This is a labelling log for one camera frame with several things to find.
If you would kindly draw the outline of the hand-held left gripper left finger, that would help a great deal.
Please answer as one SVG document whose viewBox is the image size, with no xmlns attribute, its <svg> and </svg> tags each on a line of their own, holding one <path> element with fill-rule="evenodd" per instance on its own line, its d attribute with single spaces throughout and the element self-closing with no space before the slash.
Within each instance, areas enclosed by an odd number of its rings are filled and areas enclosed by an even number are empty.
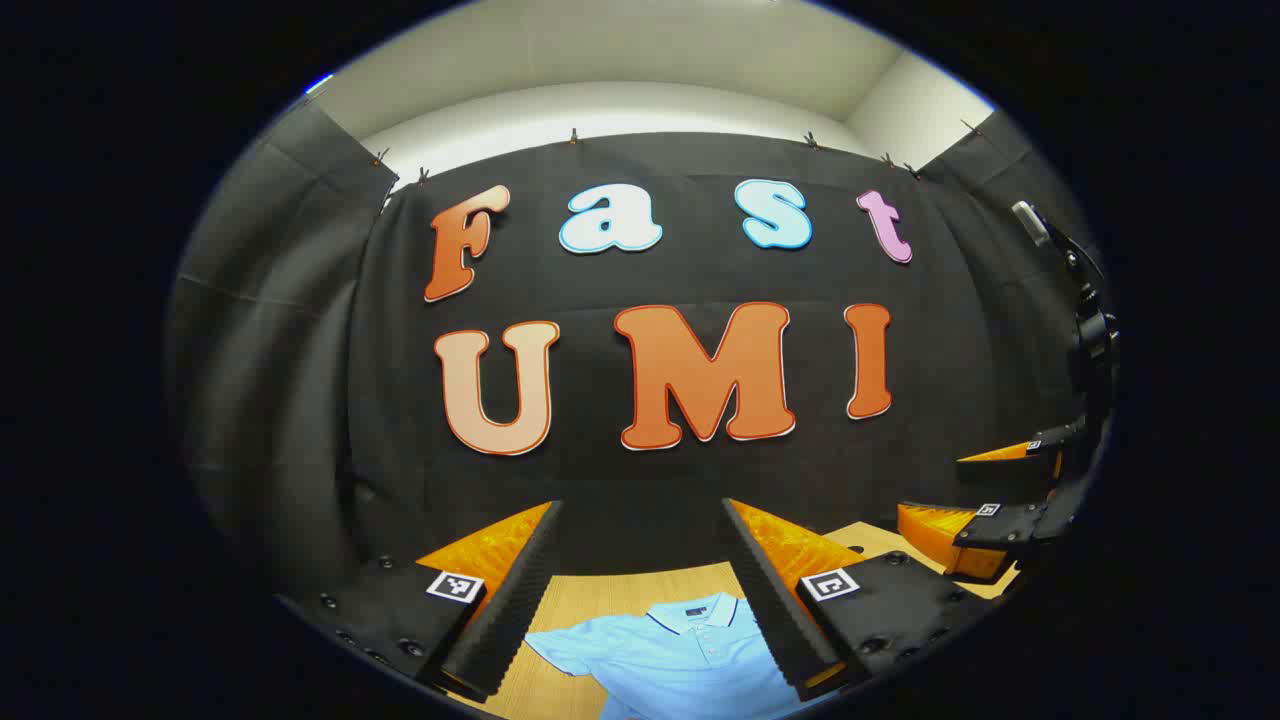
<svg viewBox="0 0 1280 720">
<path fill-rule="evenodd" d="M 550 583 L 562 507 L 539 503 L 430 553 L 379 556 L 283 601 L 376 667 L 485 701 L 500 689 Z"/>
</svg>

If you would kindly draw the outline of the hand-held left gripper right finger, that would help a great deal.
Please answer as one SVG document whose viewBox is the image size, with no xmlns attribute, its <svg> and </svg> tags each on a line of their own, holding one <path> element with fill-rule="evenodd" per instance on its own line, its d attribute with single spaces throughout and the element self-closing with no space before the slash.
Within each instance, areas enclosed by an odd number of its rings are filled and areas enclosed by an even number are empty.
<svg viewBox="0 0 1280 720">
<path fill-rule="evenodd" d="M 865 556 L 735 498 L 722 501 L 722 537 L 767 647 L 804 701 L 905 667 L 995 606 L 909 553 Z"/>
</svg>

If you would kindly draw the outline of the light blue T-shirt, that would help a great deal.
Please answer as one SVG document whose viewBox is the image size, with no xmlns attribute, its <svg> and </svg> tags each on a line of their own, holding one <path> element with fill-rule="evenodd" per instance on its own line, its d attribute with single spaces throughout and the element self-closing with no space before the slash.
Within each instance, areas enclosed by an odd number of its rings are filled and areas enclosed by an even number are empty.
<svg viewBox="0 0 1280 720">
<path fill-rule="evenodd" d="M 529 633 L 526 644 L 605 693 L 596 720 L 778 720 L 805 707 L 746 600 L 717 593 Z"/>
</svg>

